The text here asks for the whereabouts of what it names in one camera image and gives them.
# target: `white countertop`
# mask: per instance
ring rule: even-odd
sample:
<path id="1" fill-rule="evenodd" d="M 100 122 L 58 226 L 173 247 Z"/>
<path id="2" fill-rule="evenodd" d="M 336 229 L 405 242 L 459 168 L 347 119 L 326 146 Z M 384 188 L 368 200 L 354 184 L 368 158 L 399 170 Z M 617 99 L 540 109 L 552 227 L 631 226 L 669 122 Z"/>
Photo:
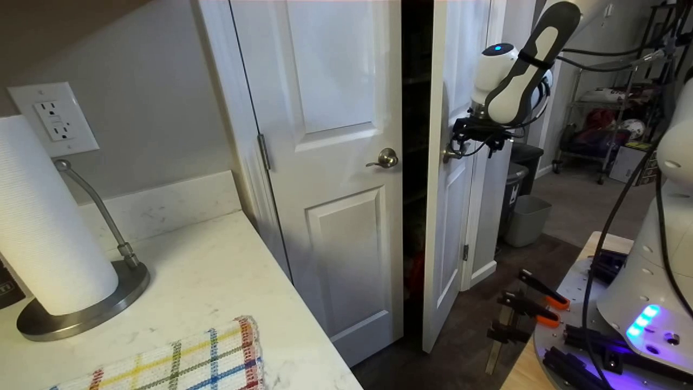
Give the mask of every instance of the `white countertop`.
<path id="1" fill-rule="evenodd" d="M 268 389 L 360 389 L 320 326 L 243 213 L 142 242 L 152 272 L 146 295 L 87 334 L 30 342 L 15 330 L 27 302 L 0 310 L 2 389 L 49 389 L 190 334 L 258 320 Z"/>

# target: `dish towel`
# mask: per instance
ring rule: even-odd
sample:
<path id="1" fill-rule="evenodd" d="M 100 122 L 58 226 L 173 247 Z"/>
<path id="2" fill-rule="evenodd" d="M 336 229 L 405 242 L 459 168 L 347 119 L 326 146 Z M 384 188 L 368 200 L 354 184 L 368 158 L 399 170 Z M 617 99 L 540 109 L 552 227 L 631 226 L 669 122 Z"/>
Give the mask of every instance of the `dish towel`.
<path id="1" fill-rule="evenodd" d="M 214 327 L 162 349 L 101 367 L 54 390 L 263 390 L 263 352 L 258 326 L 238 316 L 230 327 Z"/>

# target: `doorknob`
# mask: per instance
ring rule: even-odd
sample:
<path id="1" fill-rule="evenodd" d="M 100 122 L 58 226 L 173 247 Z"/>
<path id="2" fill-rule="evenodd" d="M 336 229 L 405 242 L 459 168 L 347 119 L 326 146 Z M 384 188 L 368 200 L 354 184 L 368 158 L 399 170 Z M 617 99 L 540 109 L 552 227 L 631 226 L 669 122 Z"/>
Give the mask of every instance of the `doorknob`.
<path id="1" fill-rule="evenodd" d="M 393 170 L 399 165 L 399 157 L 393 147 L 385 147 L 381 157 L 374 163 L 368 163 L 367 168 L 381 168 L 381 170 Z"/>

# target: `white door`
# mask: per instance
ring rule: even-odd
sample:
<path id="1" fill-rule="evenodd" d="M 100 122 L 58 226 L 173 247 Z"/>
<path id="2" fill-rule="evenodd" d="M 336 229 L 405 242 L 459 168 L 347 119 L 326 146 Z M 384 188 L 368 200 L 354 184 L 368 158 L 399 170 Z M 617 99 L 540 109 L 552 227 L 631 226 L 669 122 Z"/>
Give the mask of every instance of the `white door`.
<path id="1" fill-rule="evenodd" d="M 426 266 L 423 349 L 433 352 L 435 338 L 451 315 L 461 287 L 463 246 L 470 222 L 473 160 L 444 163 L 441 152 L 451 126 L 465 116 L 473 103 L 476 58 L 486 48 L 489 0 L 435 3 L 433 11 L 433 66 L 430 118 L 430 184 L 426 184 Z"/>
<path id="2" fill-rule="evenodd" d="M 348 364 L 402 334 L 397 3 L 231 0 L 295 287 Z"/>

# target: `outlet cover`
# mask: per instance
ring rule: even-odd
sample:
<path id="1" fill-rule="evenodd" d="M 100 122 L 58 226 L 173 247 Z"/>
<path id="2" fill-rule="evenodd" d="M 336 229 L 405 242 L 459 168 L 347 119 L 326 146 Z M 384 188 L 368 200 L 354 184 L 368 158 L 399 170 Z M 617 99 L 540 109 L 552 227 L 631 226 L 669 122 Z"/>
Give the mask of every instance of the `outlet cover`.
<path id="1" fill-rule="evenodd" d="M 9 87 L 49 157 L 100 149 L 67 83 Z"/>

